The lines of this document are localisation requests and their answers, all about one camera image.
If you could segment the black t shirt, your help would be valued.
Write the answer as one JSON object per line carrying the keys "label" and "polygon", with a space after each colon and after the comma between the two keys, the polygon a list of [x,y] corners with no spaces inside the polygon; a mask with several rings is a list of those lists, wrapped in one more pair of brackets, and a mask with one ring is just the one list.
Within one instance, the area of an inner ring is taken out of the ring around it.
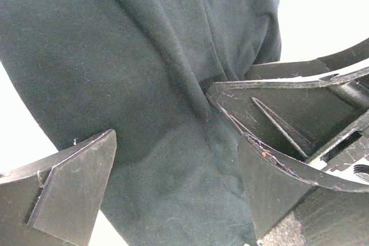
{"label": "black t shirt", "polygon": [[278,61],[279,0],[1,0],[1,62],[57,149],[114,129],[129,245],[256,245],[239,134],[206,98]]}

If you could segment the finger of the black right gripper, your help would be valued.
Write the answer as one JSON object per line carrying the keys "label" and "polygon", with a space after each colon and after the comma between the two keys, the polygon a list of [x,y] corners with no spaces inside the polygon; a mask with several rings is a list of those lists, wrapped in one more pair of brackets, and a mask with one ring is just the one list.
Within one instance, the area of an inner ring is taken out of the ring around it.
{"label": "finger of the black right gripper", "polygon": [[247,81],[294,78],[318,75],[339,70],[368,59],[368,39],[346,50],[313,60],[271,62],[252,65],[245,75]]}
{"label": "finger of the black right gripper", "polygon": [[302,161],[338,153],[368,127],[367,67],[217,82],[210,102],[257,145]]}

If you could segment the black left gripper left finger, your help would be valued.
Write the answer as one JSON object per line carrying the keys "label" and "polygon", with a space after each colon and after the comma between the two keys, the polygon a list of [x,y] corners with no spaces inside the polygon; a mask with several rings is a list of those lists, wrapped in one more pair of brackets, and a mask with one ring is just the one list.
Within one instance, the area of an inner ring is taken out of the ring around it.
{"label": "black left gripper left finger", "polygon": [[117,148],[113,129],[1,174],[1,245],[88,245]]}

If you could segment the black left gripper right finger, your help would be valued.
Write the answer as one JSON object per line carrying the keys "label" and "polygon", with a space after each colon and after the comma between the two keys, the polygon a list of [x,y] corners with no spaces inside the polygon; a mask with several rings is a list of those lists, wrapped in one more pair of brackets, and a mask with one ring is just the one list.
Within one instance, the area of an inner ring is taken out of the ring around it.
{"label": "black left gripper right finger", "polygon": [[264,238],[287,217],[305,245],[368,245],[368,185],[306,165],[248,134],[238,147],[255,234]]}

